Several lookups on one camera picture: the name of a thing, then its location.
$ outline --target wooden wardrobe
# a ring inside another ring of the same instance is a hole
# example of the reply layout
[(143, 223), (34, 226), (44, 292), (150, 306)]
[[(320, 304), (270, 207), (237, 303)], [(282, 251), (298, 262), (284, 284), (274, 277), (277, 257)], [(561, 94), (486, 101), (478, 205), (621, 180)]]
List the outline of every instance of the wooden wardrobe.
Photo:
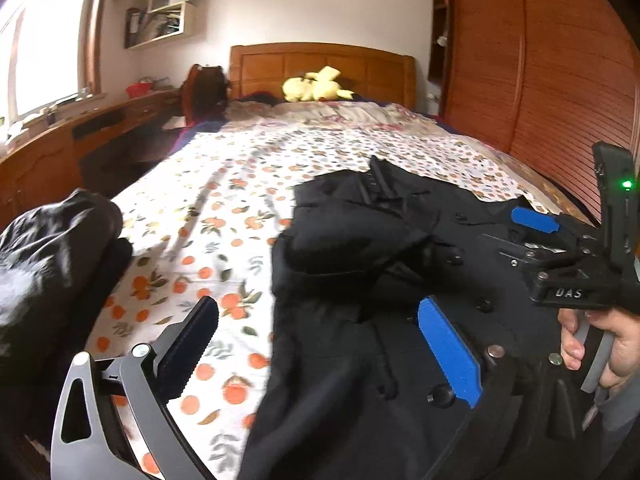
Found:
[(607, 0), (449, 0), (441, 115), (599, 217), (591, 145), (638, 152), (640, 57)]

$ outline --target yellow plush toy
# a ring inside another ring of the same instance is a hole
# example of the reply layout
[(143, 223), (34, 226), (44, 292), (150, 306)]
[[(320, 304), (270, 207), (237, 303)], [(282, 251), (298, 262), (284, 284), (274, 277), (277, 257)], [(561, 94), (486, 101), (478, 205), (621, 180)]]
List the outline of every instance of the yellow plush toy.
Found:
[(339, 70), (325, 66), (320, 72), (308, 72), (304, 77), (287, 79), (282, 85), (284, 98), (289, 102), (332, 101), (338, 97), (353, 99), (353, 92), (341, 89), (334, 81), (339, 75)]
[(314, 100), (314, 87), (312, 82), (303, 77), (287, 79), (282, 85), (282, 92), (284, 93), (284, 98), (290, 103)]

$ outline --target blue gripper pad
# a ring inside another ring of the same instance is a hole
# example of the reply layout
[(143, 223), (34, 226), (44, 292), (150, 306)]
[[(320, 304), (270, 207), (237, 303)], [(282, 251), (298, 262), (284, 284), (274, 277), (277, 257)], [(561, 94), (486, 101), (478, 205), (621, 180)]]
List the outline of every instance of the blue gripper pad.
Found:
[(536, 231), (542, 231), (547, 234), (555, 233), (560, 229), (560, 224), (551, 215), (524, 207), (514, 207), (513, 211), (511, 211), (511, 220), (516, 224), (531, 227)]
[(420, 302), (418, 327), (456, 397), (465, 399), (473, 408), (482, 393), (480, 365), (439, 309), (433, 296)]

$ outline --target human hand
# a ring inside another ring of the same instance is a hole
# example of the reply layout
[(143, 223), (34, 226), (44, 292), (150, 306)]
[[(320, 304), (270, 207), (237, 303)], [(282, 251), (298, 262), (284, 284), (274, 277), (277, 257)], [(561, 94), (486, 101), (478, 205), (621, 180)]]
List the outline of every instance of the human hand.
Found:
[[(600, 386), (615, 394), (640, 368), (640, 316), (617, 308), (588, 310), (585, 314), (590, 325), (615, 335), (609, 362), (600, 377)], [(576, 311), (561, 308), (558, 321), (562, 325), (560, 353), (564, 364), (569, 370), (579, 370), (584, 346), (574, 337), (578, 330)]]

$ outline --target dark gray garment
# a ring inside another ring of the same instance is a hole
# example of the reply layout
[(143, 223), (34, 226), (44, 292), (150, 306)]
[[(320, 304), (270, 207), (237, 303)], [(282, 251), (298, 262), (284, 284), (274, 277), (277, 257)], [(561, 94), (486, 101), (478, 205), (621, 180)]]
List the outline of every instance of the dark gray garment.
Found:
[(82, 189), (7, 226), (0, 235), (0, 384), (37, 376), (73, 299), (121, 230), (118, 206)]
[(636, 372), (613, 397), (599, 386), (594, 401), (602, 418), (600, 472), (620, 448), (640, 413), (640, 373)]

